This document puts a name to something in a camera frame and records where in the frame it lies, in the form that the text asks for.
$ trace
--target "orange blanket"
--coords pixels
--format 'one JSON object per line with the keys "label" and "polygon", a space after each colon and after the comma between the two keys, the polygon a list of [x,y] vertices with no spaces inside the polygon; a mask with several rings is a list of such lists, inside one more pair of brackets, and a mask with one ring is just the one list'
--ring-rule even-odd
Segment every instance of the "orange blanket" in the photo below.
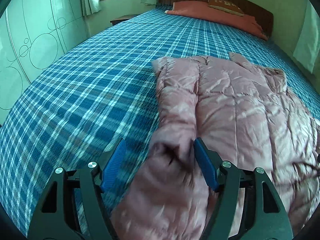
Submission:
{"label": "orange blanket", "polygon": [[230,14],[209,7],[206,2],[175,2],[173,3],[172,11],[166,11],[166,14],[186,16],[228,25],[250,33],[266,41],[268,40],[267,36],[262,32],[261,26],[256,22],[256,19],[253,16],[246,14],[244,16]]}

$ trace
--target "silver bolt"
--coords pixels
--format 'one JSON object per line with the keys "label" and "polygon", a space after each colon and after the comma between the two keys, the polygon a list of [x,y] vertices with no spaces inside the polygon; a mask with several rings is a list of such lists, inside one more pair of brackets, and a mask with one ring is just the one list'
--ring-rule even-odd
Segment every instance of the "silver bolt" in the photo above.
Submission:
{"label": "silver bolt", "polygon": [[261,168],[261,167],[257,167],[257,173],[261,173],[261,174],[263,174],[264,173],[264,169],[263,168]]}
{"label": "silver bolt", "polygon": [[89,168],[94,168],[94,167],[96,167],[97,166],[97,163],[96,162],[89,162],[89,164],[88,164],[88,167]]}
{"label": "silver bolt", "polygon": [[56,168],[56,171],[55,171],[57,174],[60,174],[61,172],[63,172],[63,168]]}
{"label": "silver bolt", "polygon": [[230,168],[230,167],[231,167],[231,163],[228,162],[228,161],[224,161],[224,162],[222,163],[222,166],[223,166],[223,167],[226,167],[226,168]]}

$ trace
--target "plaid bedsheet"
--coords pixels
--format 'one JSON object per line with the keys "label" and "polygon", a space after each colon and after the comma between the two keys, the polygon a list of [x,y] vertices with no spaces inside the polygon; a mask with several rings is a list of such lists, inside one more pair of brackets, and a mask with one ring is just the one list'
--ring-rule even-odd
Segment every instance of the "plaid bedsheet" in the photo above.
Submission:
{"label": "plaid bedsheet", "polygon": [[[160,7],[80,44],[44,71],[0,128],[0,202],[23,234],[49,176],[57,167],[83,167],[123,137],[127,155],[109,211],[146,158],[157,128],[156,78],[151,61],[163,56],[239,52],[255,64],[282,68],[288,85],[320,118],[320,96],[271,42],[231,27],[164,14]],[[79,205],[80,221],[83,209]]]}

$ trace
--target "nightstand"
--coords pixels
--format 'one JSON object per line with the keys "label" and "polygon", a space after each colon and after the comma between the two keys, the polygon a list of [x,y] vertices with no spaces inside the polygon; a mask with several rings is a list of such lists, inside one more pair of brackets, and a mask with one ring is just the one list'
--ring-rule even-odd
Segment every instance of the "nightstand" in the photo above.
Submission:
{"label": "nightstand", "polygon": [[130,20],[132,19],[133,17],[136,17],[140,14],[129,14],[129,15],[123,15],[119,18],[116,18],[116,19],[113,19],[111,20],[110,22],[112,23],[112,26],[115,26],[116,24],[120,23],[120,22],[124,22],[124,21],[127,21],[127,20]]}

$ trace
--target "blue gripper pad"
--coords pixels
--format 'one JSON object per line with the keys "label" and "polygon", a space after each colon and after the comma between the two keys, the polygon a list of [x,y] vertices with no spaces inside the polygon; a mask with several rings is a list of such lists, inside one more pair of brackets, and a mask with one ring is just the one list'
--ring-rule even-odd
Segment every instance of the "blue gripper pad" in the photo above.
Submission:
{"label": "blue gripper pad", "polygon": [[110,157],[107,165],[102,172],[102,183],[100,185],[101,191],[105,193],[109,188],[111,188],[116,181],[116,177],[121,168],[122,161],[126,153],[125,141],[122,139],[116,149],[114,150],[112,156]]}
{"label": "blue gripper pad", "polygon": [[213,166],[206,150],[201,145],[198,138],[194,141],[193,148],[195,150],[196,160],[202,171],[205,182],[210,188],[212,188],[213,191],[217,190],[219,187],[219,183],[217,182],[217,170]]}

